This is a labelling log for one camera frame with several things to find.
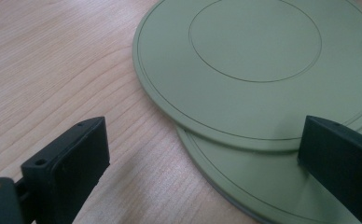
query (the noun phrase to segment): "circular coaster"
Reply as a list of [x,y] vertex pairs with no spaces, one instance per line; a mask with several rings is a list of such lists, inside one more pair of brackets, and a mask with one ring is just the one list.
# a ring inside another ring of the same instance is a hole
[[163,0],[134,68],[179,125],[233,147],[296,150],[306,115],[362,131],[362,9],[343,0]]
[[229,201],[263,222],[360,223],[298,166],[298,152],[265,153],[215,144],[177,127],[190,157]]

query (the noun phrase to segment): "green plate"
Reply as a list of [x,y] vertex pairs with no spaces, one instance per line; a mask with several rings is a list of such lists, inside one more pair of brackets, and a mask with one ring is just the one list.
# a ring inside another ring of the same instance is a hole
[[228,146],[292,151],[306,115],[362,133],[362,9],[344,0],[163,0],[135,71],[179,125]]
[[303,168],[298,152],[238,150],[177,127],[189,155],[209,182],[258,220],[286,224],[360,223]]

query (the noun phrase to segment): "stacked green plate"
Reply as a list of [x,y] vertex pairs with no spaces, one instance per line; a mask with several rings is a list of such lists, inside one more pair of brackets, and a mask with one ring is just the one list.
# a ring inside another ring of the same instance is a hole
[[279,223],[358,223],[297,165],[306,115],[362,133],[362,9],[344,0],[163,0],[134,68],[207,179]]

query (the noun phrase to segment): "light wood tabletop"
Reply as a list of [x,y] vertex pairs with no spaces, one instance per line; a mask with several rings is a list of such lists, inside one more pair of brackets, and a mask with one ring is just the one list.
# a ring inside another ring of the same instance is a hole
[[111,165],[75,223],[256,223],[206,182],[146,96],[132,39],[157,0],[0,1],[0,176],[105,116]]

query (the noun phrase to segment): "wooden table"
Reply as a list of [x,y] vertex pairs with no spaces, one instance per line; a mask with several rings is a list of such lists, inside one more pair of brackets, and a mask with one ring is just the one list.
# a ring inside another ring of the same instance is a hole
[[256,223],[202,177],[148,99],[132,39],[157,0],[0,1],[0,176],[105,116],[111,165],[75,223]]

